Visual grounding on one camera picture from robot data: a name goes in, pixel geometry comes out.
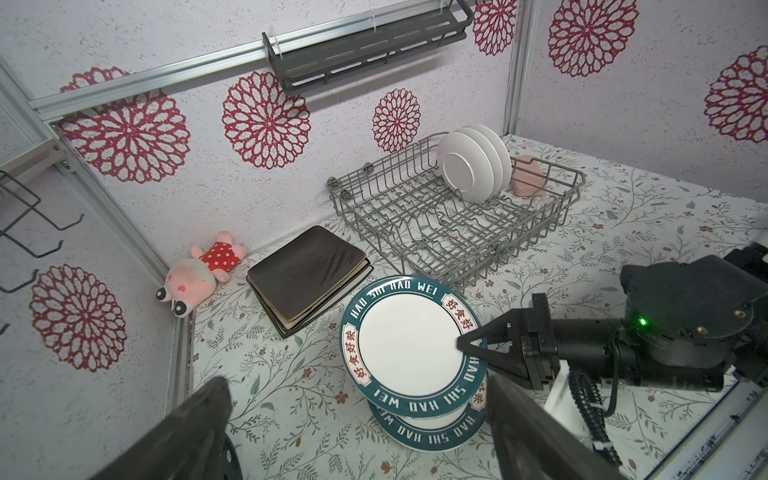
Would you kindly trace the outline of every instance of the stack of black plates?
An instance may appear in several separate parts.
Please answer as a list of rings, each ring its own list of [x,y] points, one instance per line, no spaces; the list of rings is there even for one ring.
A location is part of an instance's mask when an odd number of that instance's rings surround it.
[[[286,338],[352,292],[371,271],[365,252],[318,225],[254,265],[246,280]]]

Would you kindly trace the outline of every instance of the pink stuffed pig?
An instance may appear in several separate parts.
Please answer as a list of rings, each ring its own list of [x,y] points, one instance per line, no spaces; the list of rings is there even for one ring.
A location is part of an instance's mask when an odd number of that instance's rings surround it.
[[[161,302],[172,302],[171,311],[184,318],[216,289],[216,280],[230,279],[229,272],[245,258],[245,245],[233,243],[229,232],[219,232],[216,243],[203,253],[198,246],[190,248],[193,258],[176,262],[156,294]]]

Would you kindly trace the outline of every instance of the dish rack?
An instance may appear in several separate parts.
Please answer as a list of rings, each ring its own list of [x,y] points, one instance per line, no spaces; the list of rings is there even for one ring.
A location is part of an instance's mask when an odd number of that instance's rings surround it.
[[[502,191],[482,204],[463,201],[438,170],[447,132],[327,182],[336,213],[401,274],[433,278],[463,291],[535,245],[579,198],[584,173],[536,158],[546,180],[537,195]],[[525,162],[512,159],[515,168]]]

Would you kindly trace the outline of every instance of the floral countertop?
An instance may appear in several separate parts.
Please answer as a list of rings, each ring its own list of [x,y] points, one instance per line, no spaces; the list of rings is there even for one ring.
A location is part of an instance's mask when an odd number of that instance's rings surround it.
[[[483,323],[527,306],[532,293],[547,294],[554,318],[621,316],[622,265],[723,256],[768,227],[768,205],[753,200],[521,137],[505,143],[513,155],[582,169],[587,183],[563,227],[466,289]],[[339,218],[321,224],[368,252],[375,269],[366,283],[396,273]],[[487,425],[443,453],[410,450],[381,430],[339,355],[338,325],[351,294],[295,336],[277,335],[244,276],[286,242],[248,256],[196,311],[194,385],[215,375],[229,380],[227,431],[245,478],[500,478]],[[543,392],[531,395],[543,405]],[[607,420],[621,471],[644,478],[720,395],[621,389]]]

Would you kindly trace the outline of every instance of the white plate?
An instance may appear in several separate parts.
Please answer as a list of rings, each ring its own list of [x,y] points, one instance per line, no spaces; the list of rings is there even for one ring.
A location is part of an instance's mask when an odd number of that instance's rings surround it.
[[[493,170],[493,193],[491,193],[491,196],[498,195],[498,192],[502,191],[504,172],[502,170],[502,161],[498,157],[496,149],[493,148],[491,141],[485,138],[485,135],[472,128],[463,127],[455,131],[470,137],[477,145],[480,145],[483,153],[488,157],[488,161],[491,162],[491,170]]]
[[[512,161],[509,159],[509,151],[504,145],[504,142],[499,138],[496,132],[485,125],[469,124],[465,125],[465,127],[480,132],[483,134],[483,137],[488,138],[488,141],[491,142],[491,145],[493,145],[494,150],[496,150],[496,153],[498,154],[499,160],[502,161],[502,190],[508,189],[509,181],[512,179]]]
[[[463,409],[485,378],[485,362],[456,349],[458,336],[479,327],[475,314],[434,280],[377,280],[355,295],[340,327],[354,383],[394,415],[425,419]]]
[[[480,145],[459,132],[440,140],[437,158],[442,177],[463,200],[480,204],[493,193],[493,169]]]

